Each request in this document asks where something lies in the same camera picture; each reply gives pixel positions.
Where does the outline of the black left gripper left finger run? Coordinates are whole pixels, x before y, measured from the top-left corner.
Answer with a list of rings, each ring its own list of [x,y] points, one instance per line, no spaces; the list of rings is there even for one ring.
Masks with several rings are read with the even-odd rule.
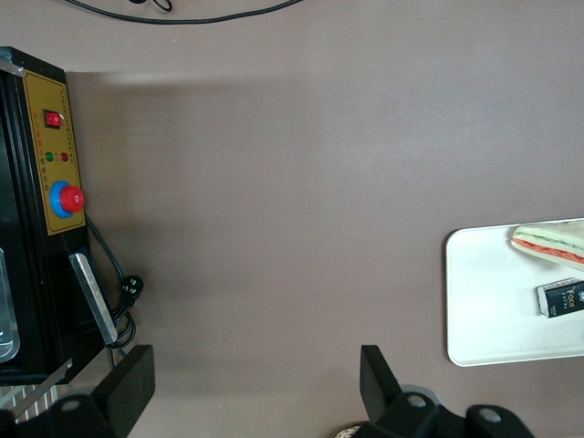
[[[49,410],[50,437],[127,437],[154,395],[154,351],[138,345],[88,394]]]

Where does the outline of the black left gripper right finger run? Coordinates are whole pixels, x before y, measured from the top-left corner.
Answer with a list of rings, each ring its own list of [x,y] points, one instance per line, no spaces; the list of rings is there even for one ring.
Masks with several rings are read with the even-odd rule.
[[[433,436],[437,405],[423,393],[405,391],[376,345],[360,349],[360,396],[371,436]]]

